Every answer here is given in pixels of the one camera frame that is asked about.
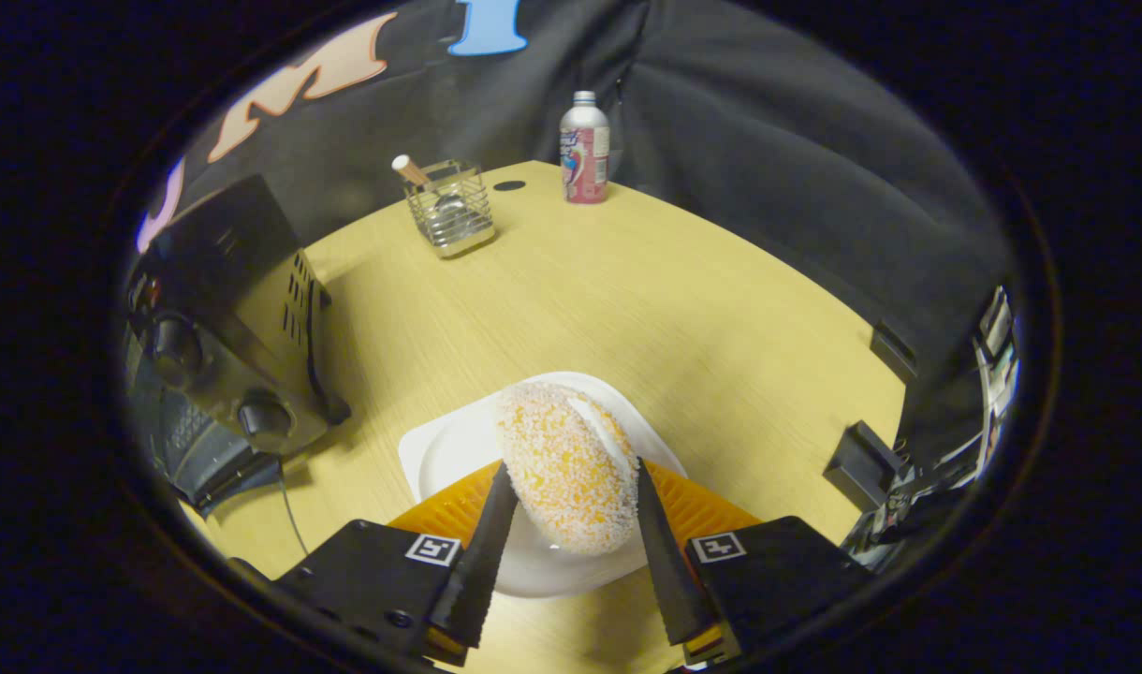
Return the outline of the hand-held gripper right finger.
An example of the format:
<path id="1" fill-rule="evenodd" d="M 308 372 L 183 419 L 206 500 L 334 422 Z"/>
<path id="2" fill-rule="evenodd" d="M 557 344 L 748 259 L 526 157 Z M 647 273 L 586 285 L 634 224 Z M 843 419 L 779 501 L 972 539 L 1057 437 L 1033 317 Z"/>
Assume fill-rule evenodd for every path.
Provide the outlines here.
<path id="1" fill-rule="evenodd" d="M 759 520 L 645 458 L 637 516 L 666 639 L 691 665 L 772 647 L 872 580 L 805 520 Z"/>

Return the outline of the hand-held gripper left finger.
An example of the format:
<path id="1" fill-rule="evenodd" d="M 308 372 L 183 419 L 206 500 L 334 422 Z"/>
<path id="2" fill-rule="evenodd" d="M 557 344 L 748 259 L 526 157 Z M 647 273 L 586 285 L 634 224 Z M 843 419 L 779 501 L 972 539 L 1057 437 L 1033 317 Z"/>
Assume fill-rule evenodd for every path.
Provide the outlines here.
<path id="1" fill-rule="evenodd" d="M 493 462 L 391 523 L 351 520 L 274 585 L 410 660 L 463 666 L 480 644 L 517 504 Z"/>

